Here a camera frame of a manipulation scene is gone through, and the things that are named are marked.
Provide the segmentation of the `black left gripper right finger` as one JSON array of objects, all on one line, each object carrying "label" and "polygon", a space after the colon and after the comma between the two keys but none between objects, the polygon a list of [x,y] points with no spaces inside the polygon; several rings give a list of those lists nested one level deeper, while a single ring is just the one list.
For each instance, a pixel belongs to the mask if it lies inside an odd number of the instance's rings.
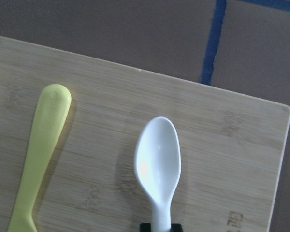
[{"label": "black left gripper right finger", "polygon": [[183,227],[180,223],[172,223],[170,232],[183,232]]}]

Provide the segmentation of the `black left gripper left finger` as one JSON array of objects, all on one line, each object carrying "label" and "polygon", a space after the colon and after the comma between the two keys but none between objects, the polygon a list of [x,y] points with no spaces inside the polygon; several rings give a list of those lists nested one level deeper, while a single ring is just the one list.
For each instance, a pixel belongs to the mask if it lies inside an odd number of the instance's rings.
[{"label": "black left gripper left finger", "polygon": [[139,225],[139,232],[151,232],[151,224],[150,223],[141,223]]}]

